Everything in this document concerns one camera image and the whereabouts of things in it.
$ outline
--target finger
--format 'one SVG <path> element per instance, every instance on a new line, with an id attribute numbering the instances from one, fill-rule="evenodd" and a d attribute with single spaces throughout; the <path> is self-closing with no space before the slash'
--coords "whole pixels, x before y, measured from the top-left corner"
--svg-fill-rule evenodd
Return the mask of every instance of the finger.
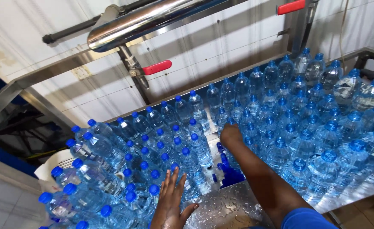
<path id="1" fill-rule="evenodd" d="M 176 190 L 174 191 L 174 194 L 176 195 L 176 198 L 177 198 L 175 203 L 180 203 L 181 196 L 183 195 L 186 179 L 187 179 L 187 174 L 184 173 L 180 178 L 180 181 L 176 187 Z"/>
<path id="2" fill-rule="evenodd" d="M 172 177 L 170 178 L 170 182 L 169 182 L 169 186 L 167 188 L 167 193 L 169 194 L 173 194 L 174 192 L 174 188 L 176 187 L 176 183 L 177 183 L 177 178 L 179 176 L 179 168 L 176 167 L 173 171 L 173 175 Z"/>
<path id="3" fill-rule="evenodd" d="M 187 206 L 184 211 L 180 215 L 180 223 L 181 225 L 185 225 L 187 219 L 190 217 L 190 215 L 199 207 L 199 204 L 190 204 Z"/>
<path id="4" fill-rule="evenodd" d="M 162 186 L 162 188 L 163 188 L 162 196 L 166 195 L 167 187 L 169 186 L 169 182 L 170 182 L 170 170 L 168 169 L 166 171 L 166 179 L 164 179 L 164 185 Z"/>

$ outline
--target blue bottle cap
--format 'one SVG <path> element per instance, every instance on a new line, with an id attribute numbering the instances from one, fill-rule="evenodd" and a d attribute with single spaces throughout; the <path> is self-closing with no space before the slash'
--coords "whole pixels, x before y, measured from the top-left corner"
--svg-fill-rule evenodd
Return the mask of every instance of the blue bottle cap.
<path id="1" fill-rule="evenodd" d="M 349 148 L 356 152 L 361 152 L 366 147 L 366 142 L 360 139 L 354 139 L 348 144 Z"/>
<path id="2" fill-rule="evenodd" d="M 167 153 L 163 153 L 160 157 L 162 158 L 163 161 L 169 160 L 169 154 Z"/>
<path id="3" fill-rule="evenodd" d="M 317 53 L 316 54 L 316 60 L 322 60 L 324 58 L 324 54 L 323 53 Z"/>
<path id="4" fill-rule="evenodd" d="M 129 153 L 125 154 L 125 160 L 130 161 L 132 160 L 132 158 L 133 158 L 132 154 L 129 154 Z"/>
<path id="5" fill-rule="evenodd" d="M 279 99 L 279 105 L 280 106 L 284 106 L 284 105 L 286 105 L 287 104 L 287 100 L 285 99 L 285 98 L 280 98 Z"/>
<path id="6" fill-rule="evenodd" d="M 67 184 L 63 189 L 62 191 L 67 194 L 67 195 L 71 195 L 73 194 L 75 191 L 77 190 L 77 185 L 74 185 L 72 183 L 69 183 Z"/>
<path id="7" fill-rule="evenodd" d="M 269 89 L 267 92 L 266 92 L 266 96 L 273 96 L 273 91 L 271 89 Z"/>
<path id="8" fill-rule="evenodd" d="M 143 154 L 148 154 L 149 153 L 149 149 L 147 147 L 143 147 L 141 151 L 142 151 Z"/>
<path id="9" fill-rule="evenodd" d="M 235 100 L 234 107 L 240 107 L 241 103 L 238 100 Z"/>
<path id="10" fill-rule="evenodd" d="M 56 166 L 52 169 L 52 176 L 59 176 L 62 174 L 62 172 L 63 172 L 63 169 Z"/>
<path id="11" fill-rule="evenodd" d="M 304 129 L 300 133 L 300 138 L 303 140 L 310 140 L 312 137 L 313 137 L 313 133 L 308 129 Z"/>
<path id="12" fill-rule="evenodd" d="M 337 154 L 334 150 L 328 149 L 321 154 L 321 158 L 326 162 L 334 162 L 337 159 Z"/>
<path id="13" fill-rule="evenodd" d="M 95 126 L 97 124 L 97 122 L 94 119 L 88 120 L 87 123 L 88 123 L 89 126 Z"/>
<path id="14" fill-rule="evenodd" d="M 88 229 L 89 224 L 87 221 L 79 221 L 77 223 L 76 229 Z"/>
<path id="15" fill-rule="evenodd" d="M 129 191 L 126 196 L 125 196 L 125 199 L 128 201 L 128 202 L 133 202 L 136 200 L 136 193 L 134 193 L 133 191 Z"/>
<path id="16" fill-rule="evenodd" d="M 49 193 L 49 192 L 43 192 L 39 198 L 38 198 L 38 201 L 40 203 L 43 203 L 43 204 L 47 204 L 48 202 L 50 202 L 51 200 L 53 199 L 53 194 Z"/>
<path id="17" fill-rule="evenodd" d="M 83 164 L 84 164 L 84 162 L 83 162 L 81 159 L 79 159 L 79 158 L 75 159 L 75 160 L 73 161 L 73 163 L 71 163 L 71 165 L 72 165 L 74 168 L 76 168 L 76 169 L 79 169 L 81 166 L 83 166 Z"/>
<path id="18" fill-rule="evenodd" d="M 153 179 L 158 179 L 160 177 L 160 172 L 157 169 L 154 169 L 150 175 L 152 176 Z"/>
<path id="19" fill-rule="evenodd" d="M 174 144 L 176 145 L 181 144 L 181 139 L 179 137 L 174 138 Z"/>
<path id="20" fill-rule="evenodd" d="M 261 71 L 261 69 L 259 68 L 259 66 L 255 66 L 254 68 L 253 68 L 253 72 L 255 72 L 255 73 L 258 73 L 258 72 L 260 72 Z"/>
<path id="21" fill-rule="evenodd" d="M 133 141 L 129 140 L 129 141 L 126 143 L 126 146 L 128 146 L 128 147 L 132 147 L 132 146 L 133 146 Z"/>
<path id="22" fill-rule="evenodd" d="M 286 125 L 286 131 L 289 133 L 293 133 L 296 130 L 296 124 L 289 123 Z"/>
<path id="23" fill-rule="evenodd" d="M 157 186 L 157 185 L 151 185 L 151 186 L 149 187 L 149 193 L 150 193 L 151 195 L 159 195 L 159 193 L 160 193 L 160 188 L 159 188 L 159 186 Z"/>
<path id="24" fill-rule="evenodd" d="M 105 205 L 101 208 L 101 216 L 108 217 L 112 214 L 112 207 L 109 205 Z"/>
<path id="25" fill-rule="evenodd" d="M 77 133 L 78 131 L 80 131 L 80 127 L 79 126 L 73 126 L 71 127 L 71 131 L 74 132 L 74 133 Z"/>
<path id="26" fill-rule="evenodd" d="M 163 131 L 162 128 L 159 128 L 159 129 L 156 130 L 156 133 L 157 133 L 159 136 L 161 136 L 161 135 L 164 134 L 164 131 Z"/>
<path id="27" fill-rule="evenodd" d="M 142 161 L 142 163 L 140 163 L 140 168 L 147 169 L 149 168 L 149 164 L 146 161 Z"/>
<path id="28" fill-rule="evenodd" d="M 251 102 L 256 102 L 258 100 L 258 98 L 256 97 L 256 95 L 251 95 Z"/>
<path id="29" fill-rule="evenodd" d="M 159 149 L 163 149 L 164 148 L 164 143 L 159 141 L 156 146 L 159 148 Z"/>
<path id="30" fill-rule="evenodd" d="M 306 168 L 306 162 L 303 159 L 296 159 L 293 161 L 293 168 L 297 171 L 302 171 Z"/>
<path id="31" fill-rule="evenodd" d="M 223 107 L 218 108 L 218 113 L 224 114 L 225 113 L 225 109 Z"/>
<path id="32" fill-rule="evenodd" d="M 273 66 L 275 66 L 276 65 L 276 63 L 274 62 L 274 60 L 271 60 L 271 61 L 269 61 L 269 63 L 268 63 L 268 67 L 273 67 Z"/>
<path id="33" fill-rule="evenodd" d="M 125 169 L 125 170 L 123 171 L 123 175 L 126 176 L 126 177 L 131 176 L 131 175 L 132 175 L 132 170 L 130 170 L 130 169 Z"/>
<path id="34" fill-rule="evenodd" d="M 142 141 L 148 141 L 149 136 L 147 134 L 142 135 Z"/>
<path id="35" fill-rule="evenodd" d="M 135 185 L 134 183 L 130 183 L 130 184 L 128 184 L 128 185 L 125 187 L 125 189 L 126 189 L 127 191 L 134 191 L 134 190 L 136 189 L 136 185 Z"/>
<path id="36" fill-rule="evenodd" d="M 91 132 L 85 132 L 85 134 L 83 134 L 83 138 L 85 139 L 85 140 L 89 140 L 89 139 L 91 139 L 92 138 L 92 133 Z"/>
<path id="37" fill-rule="evenodd" d="M 306 105 L 306 108 L 309 110 L 313 110 L 316 108 L 316 103 L 315 102 L 308 102 Z"/>
<path id="38" fill-rule="evenodd" d="M 75 144 L 76 144 L 76 141 L 74 139 L 72 139 L 72 138 L 68 139 L 65 142 L 65 145 L 68 146 L 68 147 L 73 147 Z"/>
<path id="39" fill-rule="evenodd" d="M 328 121 L 324 128 L 329 131 L 336 131 L 338 128 L 338 123 L 336 121 Z"/>
<path id="40" fill-rule="evenodd" d="M 289 87 L 289 84 L 288 83 L 281 83 L 280 84 L 280 89 L 281 90 L 285 90 L 285 89 L 287 89 Z"/>
<path id="41" fill-rule="evenodd" d="M 355 111 L 352 111 L 351 113 L 349 113 L 347 115 L 347 117 L 348 117 L 349 120 L 351 120 L 353 122 L 358 122 L 362 118 L 362 113 L 359 112 L 359 111 L 357 111 L 357 110 L 355 110 Z"/>
<path id="42" fill-rule="evenodd" d="M 303 77 L 301 75 L 296 76 L 296 82 L 300 83 L 303 80 Z"/>
<path id="43" fill-rule="evenodd" d="M 177 163 L 173 163 L 172 166 L 170 167 L 170 169 L 171 169 L 172 171 L 174 171 L 174 170 L 176 169 L 176 167 L 180 168 L 180 167 L 179 167 L 179 164 L 177 164 Z"/>
<path id="44" fill-rule="evenodd" d="M 198 135 L 197 134 L 192 134 L 191 135 L 191 140 L 196 141 L 197 139 L 198 139 Z"/>
<path id="45" fill-rule="evenodd" d="M 183 155 L 187 156 L 190 154 L 190 150 L 187 148 L 187 147 L 184 147 L 182 150 L 181 150 L 181 153 L 183 153 Z"/>
<path id="46" fill-rule="evenodd" d="M 314 85 L 314 89 L 316 91 L 322 90 L 323 89 L 322 83 L 318 83 L 318 84 Z"/>
<path id="47" fill-rule="evenodd" d="M 341 67 L 341 62 L 339 60 L 334 60 L 331 65 L 332 68 L 339 68 Z"/>

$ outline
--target water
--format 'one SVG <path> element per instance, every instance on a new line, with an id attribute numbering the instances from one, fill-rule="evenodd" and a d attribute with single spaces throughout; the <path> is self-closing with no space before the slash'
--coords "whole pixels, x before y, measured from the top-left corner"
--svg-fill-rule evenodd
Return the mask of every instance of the water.
<path id="1" fill-rule="evenodd" d="M 305 96 L 305 91 L 298 91 L 297 95 L 291 99 L 291 110 L 295 115 L 297 115 L 300 110 L 307 105 L 307 97 Z"/>
<path id="2" fill-rule="evenodd" d="M 157 110 L 154 110 L 151 106 L 148 106 L 146 107 L 146 112 L 146 119 L 155 130 L 159 128 L 169 130 L 167 123 L 165 123 L 162 115 Z"/>
<path id="3" fill-rule="evenodd" d="M 325 93 L 332 94 L 334 85 L 339 79 L 344 76 L 344 71 L 341 68 L 341 62 L 334 60 L 331 65 L 322 73 L 321 84 Z"/>
<path id="4" fill-rule="evenodd" d="M 73 222 L 78 222 L 81 218 L 81 214 L 74 209 L 73 205 L 67 198 L 67 195 L 63 194 L 62 191 L 56 193 L 43 192 L 38 201 L 45 205 L 46 211 L 51 216 L 58 218 L 67 218 Z"/>
<path id="5" fill-rule="evenodd" d="M 190 153 L 189 148 L 184 147 L 182 149 L 182 164 L 184 170 L 190 174 L 196 185 L 201 185 L 205 182 L 205 175 L 202 172 L 202 168 L 198 159 Z"/>
<path id="6" fill-rule="evenodd" d="M 299 91 L 307 91 L 306 82 L 301 75 L 296 76 L 293 82 L 289 85 L 291 96 L 296 96 Z"/>
<path id="7" fill-rule="evenodd" d="M 276 90 L 276 85 L 278 83 L 278 67 L 274 60 L 269 61 L 269 64 L 263 71 L 263 83 L 265 90 Z"/>
<path id="8" fill-rule="evenodd" d="M 235 89 L 234 84 L 229 78 L 224 78 L 221 86 L 222 106 L 226 111 L 231 111 L 235 102 Z"/>
<path id="9" fill-rule="evenodd" d="M 340 126 L 339 132 L 342 135 L 343 142 L 351 142 L 351 140 L 359 138 L 362 134 L 362 113 L 355 110 L 342 117 L 338 125 Z"/>
<path id="10" fill-rule="evenodd" d="M 364 85 L 352 97 L 352 109 L 366 111 L 374 107 L 374 80 L 370 85 Z"/>
<path id="11" fill-rule="evenodd" d="M 340 78 L 334 85 L 332 91 L 343 115 L 348 113 L 351 106 L 351 99 L 361 87 L 361 83 L 362 79 L 359 77 L 359 70 L 355 68 L 347 76 Z"/>
<path id="12" fill-rule="evenodd" d="M 190 119 L 190 125 L 188 126 L 189 133 L 191 134 L 197 134 L 201 137 L 205 137 L 204 134 L 204 128 L 200 123 L 197 123 L 195 119 Z"/>
<path id="13" fill-rule="evenodd" d="M 325 96 L 323 86 L 321 83 L 316 84 L 312 89 L 307 91 L 307 98 L 309 102 L 318 103 Z"/>
<path id="14" fill-rule="evenodd" d="M 156 166 L 161 167 L 161 158 L 159 153 L 154 149 L 149 149 L 147 147 L 143 147 L 142 150 L 142 159 L 147 162 L 152 162 Z"/>
<path id="15" fill-rule="evenodd" d="M 172 163 L 179 161 L 178 154 L 173 150 L 172 145 L 165 145 L 163 142 L 158 142 L 157 147 L 159 148 L 159 155 L 161 155 L 161 158 L 163 159 L 163 154 L 167 153 L 169 155 L 170 161 Z"/>
<path id="16" fill-rule="evenodd" d="M 263 72 L 258 66 L 253 68 L 253 72 L 249 75 L 250 94 L 255 95 L 258 99 L 263 97 Z"/>
<path id="17" fill-rule="evenodd" d="M 287 104 L 287 100 L 285 98 L 280 98 L 278 102 L 272 109 L 273 116 L 276 120 L 279 120 L 280 117 L 284 116 L 286 111 L 290 109 L 289 104 Z"/>
<path id="18" fill-rule="evenodd" d="M 185 129 L 180 129 L 180 127 L 178 125 L 174 125 L 172 127 L 172 130 L 173 130 L 173 137 L 174 138 L 178 137 L 183 141 L 188 141 L 189 140 L 188 133 L 186 132 Z"/>
<path id="19" fill-rule="evenodd" d="M 286 125 L 286 128 L 281 131 L 280 136 L 284 138 L 287 145 L 290 145 L 290 143 L 298 137 L 299 133 L 296 130 L 296 124 L 289 123 Z"/>
<path id="20" fill-rule="evenodd" d="M 255 116 L 256 125 L 258 127 L 261 127 L 261 125 L 265 122 L 266 117 L 272 116 L 271 109 L 268 105 L 262 105 L 261 109 L 258 111 L 258 113 Z"/>
<path id="21" fill-rule="evenodd" d="M 291 158 L 299 158 L 308 161 L 316 154 L 316 142 L 313 141 L 313 132 L 302 130 L 300 136 L 294 139 L 290 144 L 292 150 Z"/>
<path id="22" fill-rule="evenodd" d="M 190 150 L 197 155 L 198 162 L 202 167 L 209 168 L 213 164 L 211 152 L 206 139 L 197 134 L 191 135 Z"/>
<path id="23" fill-rule="evenodd" d="M 318 53 L 314 60 L 311 60 L 306 69 L 307 91 L 313 88 L 320 80 L 325 71 L 324 54 Z"/>
<path id="24" fill-rule="evenodd" d="M 286 82 L 283 82 L 280 84 L 277 92 L 276 92 L 276 98 L 285 98 L 287 101 L 291 99 L 291 93 L 289 89 L 289 84 Z"/>
<path id="25" fill-rule="evenodd" d="M 142 135 L 148 135 L 149 137 L 154 137 L 154 129 L 149 124 L 146 117 L 141 114 L 138 114 L 136 111 L 132 113 L 132 123 L 133 126 L 137 131 L 139 131 Z"/>
<path id="26" fill-rule="evenodd" d="M 320 118 L 312 114 L 310 115 L 307 119 L 304 119 L 301 124 L 299 129 L 300 130 L 310 130 L 311 132 L 315 132 L 317 128 L 321 126 Z"/>
<path id="27" fill-rule="evenodd" d="M 146 184 L 148 180 L 137 169 L 125 169 L 123 171 L 123 181 L 129 185 L 131 183 Z"/>
<path id="28" fill-rule="evenodd" d="M 262 105 L 267 105 L 270 109 L 272 109 L 275 104 L 277 103 L 276 96 L 274 95 L 273 90 L 269 89 L 266 91 L 265 96 L 262 100 Z"/>
<path id="29" fill-rule="evenodd" d="M 294 61 L 294 75 L 305 74 L 307 65 L 311 61 L 310 48 L 304 48 L 303 52 Z"/>
<path id="30" fill-rule="evenodd" d="M 218 108 L 217 125 L 218 125 L 218 136 L 221 135 L 224 125 L 227 121 L 228 114 L 223 107 Z"/>
<path id="31" fill-rule="evenodd" d="M 320 157 L 313 158 L 307 167 L 310 170 L 310 184 L 303 198 L 316 205 L 326 194 L 329 184 L 335 182 L 339 173 L 337 154 L 332 150 L 324 151 Z"/>
<path id="32" fill-rule="evenodd" d="M 136 213 L 136 215 L 143 216 L 145 219 L 150 219 L 154 213 L 153 199 L 147 192 L 130 191 L 125 196 L 127 207 Z"/>
<path id="33" fill-rule="evenodd" d="M 99 134 L 93 135 L 90 132 L 85 133 L 83 137 L 86 140 L 85 144 L 94 154 L 104 158 L 116 170 L 122 171 L 124 169 L 123 152 L 113 147 L 107 138 Z"/>
<path id="34" fill-rule="evenodd" d="M 281 177 L 301 196 L 304 195 L 310 184 L 310 170 L 306 167 L 306 162 L 303 159 L 287 163 L 281 171 Z"/>
<path id="35" fill-rule="evenodd" d="M 103 206 L 100 214 L 110 227 L 147 228 L 147 222 L 143 220 L 142 217 L 138 217 L 135 212 L 129 210 L 123 204 Z"/>
<path id="36" fill-rule="evenodd" d="M 149 149 L 157 150 L 157 141 L 154 138 L 150 138 L 148 135 L 142 135 L 142 146 Z"/>
<path id="37" fill-rule="evenodd" d="M 333 94 L 327 94 L 324 96 L 324 99 L 317 103 L 317 109 L 320 113 L 320 116 L 329 112 L 331 109 L 338 107 L 337 102 Z"/>
<path id="38" fill-rule="evenodd" d="M 63 169 L 56 166 L 54 169 L 52 169 L 51 174 L 60 188 L 64 188 L 64 186 L 69 183 L 73 183 L 76 185 L 81 183 L 80 178 L 77 176 L 77 171 L 74 168 Z"/>
<path id="39" fill-rule="evenodd" d="M 74 138 L 77 142 L 83 142 L 85 141 L 83 138 L 83 134 L 85 134 L 88 129 L 87 128 L 80 128 L 79 126 L 73 126 L 71 128 L 71 131 L 74 132 Z"/>
<path id="40" fill-rule="evenodd" d="M 282 130 L 286 128 L 287 124 L 293 123 L 298 124 L 298 116 L 293 113 L 291 109 L 287 110 L 283 116 L 280 117 L 277 126 Z"/>
<path id="41" fill-rule="evenodd" d="M 169 127 L 172 127 L 173 125 L 181 125 L 180 117 L 171 105 L 167 104 L 166 101 L 162 101 L 160 105 L 160 112 Z"/>
<path id="42" fill-rule="evenodd" d="M 242 111 L 243 109 L 242 109 L 241 103 L 238 100 L 235 100 L 234 108 L 231 111 L 231 117 L 233 117 L 234 120 L 239 121 L 241 118 Z"/>
<path id="43" fill-rule="evenodd" d="M 341 134 L 336 121 L 328 121 L 324 127 L 319 128 L 314 136 L 316 154 L 321 154 L 327 149 L 334 150 L 341 144 Z"/>
<path id="44" fill-rule="evenodd" d="M 261 104 L 259 103 L 258 98 L 256 95 L 251 95 L 250 102 L 246 106 L 246 108 L 251 112 L 253 117 L 256 116 L 256 113 L 261 109 Z"/>
<path id="45" fill-rule="evenodd" d="M 163 142 L 166 145 L 173 144 L 173 135 L 171 132 L 164 132 L 162 128 L 156 130 L 157 140 Z"/>
<path id="46" fill-rule="evenodd" d="M 338 155 L 340 172 L 337 180 L 329 185 L 327 196 L 340 195 L 353 180 L 353 176 L 366 166 L 368 153 L 365 151 L 366 143 L 355 139 L 344 143 L 335 150 Z"/>
<path id="47" fill-rule="evenodd" d="M 190 119 L 193 118 L 193 112 L 191 111 L 191 108 L 189 107 L 188 103 L 178 95 L 176 96 L 174 109 L 180 117 L 182 127 L 185 130 L 188 130 Z"/>
<path id="48" fill-rule="evenodd" d="M 339 110 L 339 108 L 335 107 L 335 108 L 330 109 L 329 112 L 324 113 L 321 116 L 321 122 L 322 123 L 326 123 L 328 121 L 338 122 L 341 119 L 341 117 L 342 117 L 341 116 L 341 111 Z"/>
<path id="49" fill-rule="evenodd" d="M 310 117 L 310 115 L 319 115 L 317 105 L 315 102 L 308 102 L 307 105 L 303 107 L 298 113 L 298 116 L 301 120 L 307 119 L 308 117 Z"/>
<path id="50" fill-rule="evenodd" d="M 69 183 L 63 189 L 68 195 L 68 200 L 78 211 L 97 213 L 109 203 L 109 198 L 101 190 L 91 190 L 87 184 L 74 185 Z"/>
<path id="51" fill-rule="evenodd" d="M 99 188 L 103 192 L 115 196 L 123 195 L 126 185 L 124 181 L 107 173 L 97 163 L 75 159 L 72 166 L 77 169 L 77 176 L 86 181 L 89 187 Z"/>
<path id="52" fill-rule="evenodd" d="M 290 83 L 293 71 L 294 63 L 290 60 L 289 55 L 285 55 L 278 66 L 278 84 Z"/>
<path id="53" fill-rule="evenodd" d="M 277 174 L 280 174 L 283 166 L 291 160 L 291 154 L 291 149 L 286 146 L 284 138 L 278 137 L 266 152 L 266 164 Z"/>
<path id="54" fill-rule="evenodd" d="M 261 132 L 261 134 L 266 133 L 266 131 L 268 130 L 273 131 L 275 134 L 279 134 L 280 132 L 280 129 L 277 127 L 275 118 L 273 118 L 273 116 L 266 117 L 265 122 L 259 128 L 259 131 Z"/>

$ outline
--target red valve handle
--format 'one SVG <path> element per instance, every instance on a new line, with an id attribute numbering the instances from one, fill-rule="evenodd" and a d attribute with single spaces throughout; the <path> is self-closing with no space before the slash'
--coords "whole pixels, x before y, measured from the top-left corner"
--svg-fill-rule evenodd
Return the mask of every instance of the red valve handle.
<path id="1" fill-rule="evenodd" d="M 286 3 L 277 8 L 277 15 L 291 13 L 293 11 L 302 9 L 306 6 L 306 0 L 297 0 L 292 3 Z"/>
<path id="2" fill-rule="evenodd" d="M 165 60 L 160 63 L 144 67 L 142 69 L 145 72 L 145 75 L 151 75 L 169 69 L 171 66 L 172 62 L 170 60 Z"/>

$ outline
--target white tiled wall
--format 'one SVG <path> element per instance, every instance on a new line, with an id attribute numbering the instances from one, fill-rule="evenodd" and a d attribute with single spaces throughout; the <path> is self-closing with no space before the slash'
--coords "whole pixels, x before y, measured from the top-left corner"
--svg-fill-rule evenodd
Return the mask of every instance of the white tiled wall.
<path id="1" fill-rule="evenodd" d="M 45 216 L 38 195 L 0 180 L 0 229 L 37 229 Z"/>
<path id="2" fill-rule="evenodd" d="M 53 45 L 42 43 L 51 34 L 102 13 L 110 4 L 135 0 L 0 0 L 0 77 L 5 81 L 87 48 L 88 31 Z M 147 76 L 148 97 L 158 101 L 280 54 L 287 38 L 278 37 L 285 15 L 276 5 L 285 0 L 249 0 L 130 47 L 142 66 L 171 60 L 170 69 Z M 340 57 L 339 33 L 345 0 L 321 0 L 308 46 L 326 60 Z M 351 0 L 343 29 L 343 50 L 349 53 L 374 39 L 374 0 Z M 78 80 L 67 72 L 35 85 L 63 114 L 80 126 L 89 118 L 105 121 L 144 101 L 117 54 L 86 65 L 93 75 Z"/>

